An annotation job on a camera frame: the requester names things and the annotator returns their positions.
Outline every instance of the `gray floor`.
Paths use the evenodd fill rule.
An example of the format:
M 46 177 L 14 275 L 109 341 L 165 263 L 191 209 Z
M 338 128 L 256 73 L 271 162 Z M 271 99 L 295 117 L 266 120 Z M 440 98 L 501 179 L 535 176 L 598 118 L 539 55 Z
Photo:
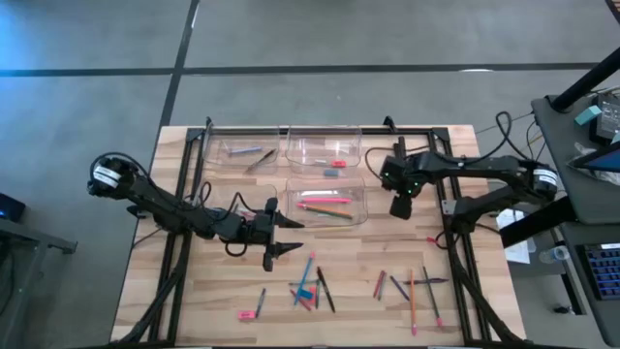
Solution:
M 190 0 L 0 0 L 0 70 L 170 68 Z M 620 28 L 603 0 L 202 0 L 186 66 L 579 63 L 604 58 Z M 172 125 L 494 124 L 559 93 L 583 71 L 191 76 Z M 50 254 L 28 311 L 26 348 L 105 343 L 136 226 L 125 205 L 87 195 L 105 151 L 151 159 L 169 76 L 0 78 L 0 192 L 25 221 L 79 241 Z M 620 83 L 612 77 L 605 85 Z M 512 138 L 525 145 L 531 116 Z M 480 150 L 500 140 L 479 134 Z M 550 161 L 548 153 L 542 154 Z M 559 277 L 516 278 L 528 338 L 605 347 L 591 316 L 550 313 Z

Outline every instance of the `wooden tabletop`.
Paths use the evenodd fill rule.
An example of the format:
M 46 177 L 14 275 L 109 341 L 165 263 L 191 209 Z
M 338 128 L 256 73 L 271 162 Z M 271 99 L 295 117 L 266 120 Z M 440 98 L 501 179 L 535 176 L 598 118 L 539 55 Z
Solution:
M 447 127 L 456 156 L 479 155 L 472 126 Z M 172 193 L 176 187 L 186 130 L 187 127 L 163 128 L 155 152 L 152 177 L 159 186 Z M 233 193 L 239 191 L 249 206 L 261 207 L 266 198 L 277 192 L 279 207 L 286 213 L 287 179 L 299 177 L 299 174 L 291 171 L 285 157 L 285 138 L 282 138 L 277 168 L 272 174 L 247 175 L 213 170 L 213 166 L 205 164 L 203 179 L 213 184 L 213 193 L 207 205 L 228 207 Z M 362 154 L 371 146 L 391 147 L 394 142 L 395 136 L 364 136 L 361 141 Z M 406 142 L 408 148 L 427 145 L 423 136 L 407 136 Z M 371 168 L 376 171 L 380 169 L 387 154 L 389 151 L 371 152 Z M 195 160 L 190 164 L 187 193 Z M 381 270 L 405 281 L 409 279 L 410 269 L 414 270 L 416 278 L 421 278 L 421 268 L 425 265 L 430 277 L 451 278 L 446 251 L 425 240 L 435 237 L 443 229 L 434 186 L 424 186 L 421 194 L 413 200 L 411 219 L 405 221 L 389 215 L 393 193 L 380 187 L 380 181 L 367 170 L 363 159 L 357 166 L 356 174 L 365 183 L 367 220 L 358 226 L 337 229 L 276 228 L 276 240 L 298 241 L 304 245 L 274 261 L 273 272 L 263 271 L 262 246 L 251 246 L 243 257 L 233 258 L 224 252 L 224 245 L 219 240 L 194 236 L 177 345 L 462 344 L 451 282 L 433 285 L 444 321 L 442 328 L 435 324 L 427 287 L 416 286 L 417 336 L 411 335 L 411 306 L 389 280 L 382 300 L 372 297 Z M 484 179 L 460 178 L 459 182 L 463 196 L 476 197 L 488 191 Z M 483 218 L 480 222 L 494 226 L 490 218 Z M 152 220 L 140 221 L 136 239 L 155 229 Z M 524 337 L 500 237 L 480 228 L 471 237 L 484 296 L 511 330 Z M 111 339 L 126 334 L 151 303 L 157 288 L 165 240 L 166 233 L 158 233 L 132 252 Z M 321 293 L 318 310 L 313 308 L 307 311 L 302 306 L 293 306 L 288 283 L 299 281 L 312 251 L 316 252 L 313 267 L 320 266 L 323 270 L 336 313 L 329 310 L 325 292 Z M 308 278 L 317 278 L 316 268 L 311 269 Z M 266 297 L 260 318 L 254 322 L 240 323 L 237 312 L 255 310 L 262 288 L 266 288 Z M 468 308 L 475 337 L 478 337 L 476 315 L 469 296 Z M 162 333 L 168 328 L 167 310 L 170 310 L 170 304 L 165 306 Z

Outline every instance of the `transparent container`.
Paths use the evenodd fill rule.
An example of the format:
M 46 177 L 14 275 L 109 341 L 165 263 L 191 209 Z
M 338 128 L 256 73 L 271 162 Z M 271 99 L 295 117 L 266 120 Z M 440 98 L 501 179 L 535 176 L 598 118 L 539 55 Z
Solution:
M 287 217 L 306 228 L 347 227 L 368 218 L 362 178 L 287 181 Z
M 539 259 L 545 264 L 553 264 L 566 261 L 571 258 L 569 249 L 566 246 L 557 246 L 549 248 L 539 254 Z
M 251 132 L 209 127 L 203 158 L 206 163 L 238 171 L 275 171 L 280 150 L 280 128 L 257 128 Z
M 357 126 L 291 127 L 286 158 L 291 170 L 303 175 L 324 175 L 337 170 L 351 176 L 361 155 L 361 130 Z
M 221 184 L 218 179 L 207 178 L 211 183 L 211 194 L 204 202 L 204 206 L 211 209 L 228 210 L 231 207 L 234 195 L 238 192 L 243 196 L 243 200 L 251 209 L 264 209 L 264 205 L 269 198 L 277 198 L 278 192 L 273 185 L 253 185 L 253 184 Z M 204 195 L 208 190 L 208 185 L 204 188 Z M 254 217 L 254 213 L 247 209 L 243 203 L 237 199 L 236 205 L 232 207 L 232 212 L 245 216 L 247 219 Z

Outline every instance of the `sticky note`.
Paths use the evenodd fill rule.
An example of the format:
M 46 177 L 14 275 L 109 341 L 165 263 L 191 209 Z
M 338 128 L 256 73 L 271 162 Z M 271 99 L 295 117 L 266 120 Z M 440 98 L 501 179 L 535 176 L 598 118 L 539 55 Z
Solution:
M 586 109 L 585 111 L 582 111 L 575 119 L 574 122 L 579 125 L 579 126 L 583 126 L 586 123 L 590 122 L 593 118 L 601 115 L 601 113 L 603 113 L 601 111 L 601 109 L 597 106 L 592 106 L 588 109 Z

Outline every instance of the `pink marker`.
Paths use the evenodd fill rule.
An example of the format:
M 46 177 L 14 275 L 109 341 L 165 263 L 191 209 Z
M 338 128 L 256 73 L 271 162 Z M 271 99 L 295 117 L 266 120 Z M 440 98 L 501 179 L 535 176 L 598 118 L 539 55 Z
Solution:
M 345 198 L 307 198 L 301 199 L 303 203 L 312 204 L 312 203 L 335 203 L 335 204 L 349 204 L 352 200 Z

